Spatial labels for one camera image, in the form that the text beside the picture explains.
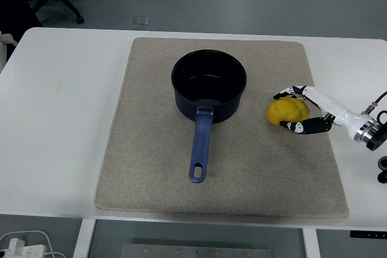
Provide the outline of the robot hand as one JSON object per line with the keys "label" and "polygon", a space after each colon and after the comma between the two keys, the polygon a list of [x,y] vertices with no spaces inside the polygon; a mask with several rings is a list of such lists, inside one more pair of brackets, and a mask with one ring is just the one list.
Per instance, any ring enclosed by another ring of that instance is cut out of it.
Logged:
{"label": "robot hand", "polygon": [[328,132],[332,125],[336,124],[344,127],[349,137],[357,142],[363,141],[367,143],[372,138],[372,121],[370,116],[351,112],[337,100],[313,86],[291,86],[277,93],[273,98],[277,100],[281,97],[308,100],[323,113],[322,117],[308,118],[303,121],[280,122],[281,126],[291,131],[302,135],[317,134]]}

